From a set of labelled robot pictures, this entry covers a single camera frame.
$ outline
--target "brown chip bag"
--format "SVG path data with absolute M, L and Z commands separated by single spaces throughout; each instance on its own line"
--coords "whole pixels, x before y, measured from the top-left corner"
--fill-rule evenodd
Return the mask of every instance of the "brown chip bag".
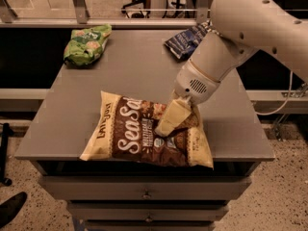
M 120 96 L 102 91 L 99 122 L 83 152 L 82 160 L 118 158 L 157 166 L 213 167 L 209 144 L 197 107 L 192 122 L 197 126 L 173 131 L 168 137 L 154 130 L 165 104 Z

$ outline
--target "cord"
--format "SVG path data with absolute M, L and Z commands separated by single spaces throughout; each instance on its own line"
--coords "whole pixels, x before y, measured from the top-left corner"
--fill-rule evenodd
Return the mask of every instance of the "cord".
M 256 114 L 259 115 L 259 116 L 270 116 L 270 115 L 273 115 L 273 114 L 279 112 L 280 110 L 282 110 L 282 108 L 284 108 L 289 101 L 291 88 L 292 88 L 292 81 L 293 81 L 293 72 L 290 71 L 290 81 L 289 81 L 288 95 L 287 95 L 285 102 L 277 110 L 275 110 L 273 112 L 269 112 L 269 113 L 258 113 L 258 112 L 256 112 Z

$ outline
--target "drawer knob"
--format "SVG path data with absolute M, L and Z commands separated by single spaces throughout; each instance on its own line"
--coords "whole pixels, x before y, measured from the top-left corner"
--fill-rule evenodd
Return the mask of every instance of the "drawer knob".
M 152 221 L 153 221 L 153 219 L 150 215 L 148 215 L 147 218 L 145 219 L 145 222 L 147 222 L 147 223 L 152 222 Z
M 144 200 L 148 200 L 148 199 L 151 199 L 151 194 L 148 192 L 148 190 L 145 190 L 145 193 L 144 193 L 144 195 L 142 196 L 142 198 L 144 199 Z

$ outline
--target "green snack bag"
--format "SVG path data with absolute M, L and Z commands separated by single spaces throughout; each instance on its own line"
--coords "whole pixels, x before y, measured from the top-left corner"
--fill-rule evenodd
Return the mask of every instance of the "green snack bag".
M 103 54 L 112 26 L 105 24 L 82 30 L 72 30 L 64 50 L 64 61 L 75 65 L 91 64 Z

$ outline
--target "desk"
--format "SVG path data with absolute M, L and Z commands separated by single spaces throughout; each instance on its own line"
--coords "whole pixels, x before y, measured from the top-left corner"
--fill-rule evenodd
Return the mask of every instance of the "desk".
M 40 184 L 68 202 L 88 228 L 108 231 L 213 230 L 227 203 L 273 152 L 234 70 L 200 105 L 215 169 L 78 160 L 98 122 L 100 91 L 167 103 L 183 63 L 163 46 L 174 30 L 114 30 L 91 68 L 63 66 L 15 153 Z

